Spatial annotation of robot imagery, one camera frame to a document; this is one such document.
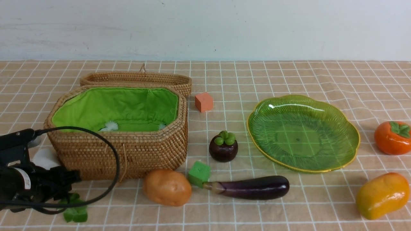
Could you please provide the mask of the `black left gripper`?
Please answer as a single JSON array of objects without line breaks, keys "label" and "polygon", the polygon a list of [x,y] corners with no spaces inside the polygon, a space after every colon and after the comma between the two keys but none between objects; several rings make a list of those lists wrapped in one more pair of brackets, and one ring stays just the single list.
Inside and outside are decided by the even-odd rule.
[{"label": "black left gripper", "polygon": [[33,209],[49,213],[43,203],[50,199],[70,199],[72,184],[80,182],[78,170],[63,166],[35,165],[29,157],[29,148],[37,145],[40,132],[25,129],[2,135],[0,138],[0,199],[1,209],[13,213],[25,211],[29,206],[21,202],[37,203]]}]

